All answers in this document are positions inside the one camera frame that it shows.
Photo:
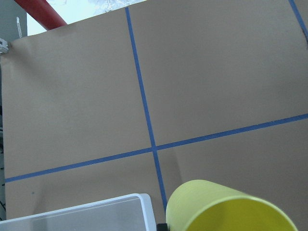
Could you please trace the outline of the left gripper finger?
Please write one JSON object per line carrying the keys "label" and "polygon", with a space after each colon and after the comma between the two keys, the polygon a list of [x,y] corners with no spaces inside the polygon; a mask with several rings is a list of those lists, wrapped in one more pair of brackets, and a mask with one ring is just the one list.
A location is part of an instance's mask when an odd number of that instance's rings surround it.
{"label": "left gripper finger", "polygon": [[159,223],[156,225],[157,231],[169,231],[169,227],[166,223]]}

